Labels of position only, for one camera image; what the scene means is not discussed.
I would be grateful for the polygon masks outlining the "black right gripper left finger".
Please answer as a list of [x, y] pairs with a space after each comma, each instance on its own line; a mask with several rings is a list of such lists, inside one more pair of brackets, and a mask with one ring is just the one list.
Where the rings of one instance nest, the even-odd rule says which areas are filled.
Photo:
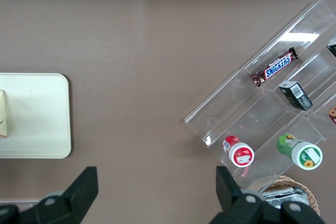
[[86, 167], [60, 195], [49, 196], [25, 211], [18, 206], [1, 206], [1, 223], [81, 223], [98, 195], [95, 166]]

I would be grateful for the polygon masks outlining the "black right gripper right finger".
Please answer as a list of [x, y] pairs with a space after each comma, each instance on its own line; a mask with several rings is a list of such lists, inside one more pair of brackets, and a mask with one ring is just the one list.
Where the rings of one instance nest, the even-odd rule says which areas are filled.
[[222, 212], [211, 223], [325, 223], [301, 202], [287, 201], [277, 209], [255, 194], [244, 194], [225, 166], [216, 167], [216, 194]]

